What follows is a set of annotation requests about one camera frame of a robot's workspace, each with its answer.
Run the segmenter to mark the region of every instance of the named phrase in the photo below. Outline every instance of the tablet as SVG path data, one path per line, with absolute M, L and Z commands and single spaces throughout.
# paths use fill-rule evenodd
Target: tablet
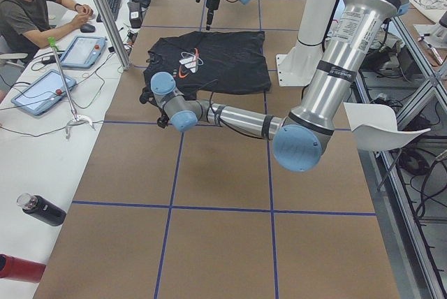
M 68 88 L 76 85 L 76 80 L 65 76 Z M 21 93 L 14 96 L 11 102 L 31 115 L 41 115 L 65 96 L 65 87 L 58 71 L 50 70 L 42 75 Z
M 90 68 L 105 48 L 105 37 L 76 36 L 61 56 L 61 65 L 68 68 Z

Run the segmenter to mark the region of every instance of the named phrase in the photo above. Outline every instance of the seated person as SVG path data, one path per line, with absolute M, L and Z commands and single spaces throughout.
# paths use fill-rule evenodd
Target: seated person
M 46 1 L 53 1 L 78 14 L 71 22 L 50 28 Z M 13 52 L 27 53 L 28 62 L 40 48 L 49 45 L 48 38 L 56 40 L 87 23 L 93 10 L 74 0 L 0 0 L 0 32 Z

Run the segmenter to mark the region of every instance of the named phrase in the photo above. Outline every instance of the black mouse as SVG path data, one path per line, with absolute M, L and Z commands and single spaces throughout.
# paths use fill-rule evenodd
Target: black mouse
M 81 25 L 80 29 L 81 29 L 81 32 L 95 32 L 96 31 L 96 27 L 94 25 L 91 25 L 88 23 Z

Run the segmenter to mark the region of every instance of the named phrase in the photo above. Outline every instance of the red can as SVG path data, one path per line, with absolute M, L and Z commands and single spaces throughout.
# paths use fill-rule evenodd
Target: red can
M 45 264 L 0 254 L 0 278 L 39 283 Z

